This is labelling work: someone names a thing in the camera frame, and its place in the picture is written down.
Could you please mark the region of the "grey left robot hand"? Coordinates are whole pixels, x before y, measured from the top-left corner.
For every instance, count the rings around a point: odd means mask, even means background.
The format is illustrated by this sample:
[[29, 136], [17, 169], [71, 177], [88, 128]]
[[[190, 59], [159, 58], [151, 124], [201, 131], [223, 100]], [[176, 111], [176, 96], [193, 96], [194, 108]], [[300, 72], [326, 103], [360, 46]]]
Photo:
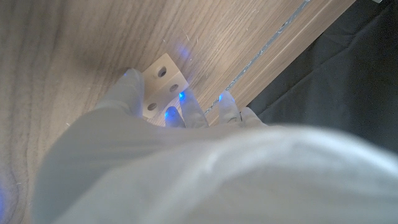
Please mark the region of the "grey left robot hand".
[[43, 159], [33, 223], [396, 223], [397, 155], [355, 136], [268, 126], [220, 96], [209, 126], [192, 91], [166, 126], [142, 117], [129, 69]]

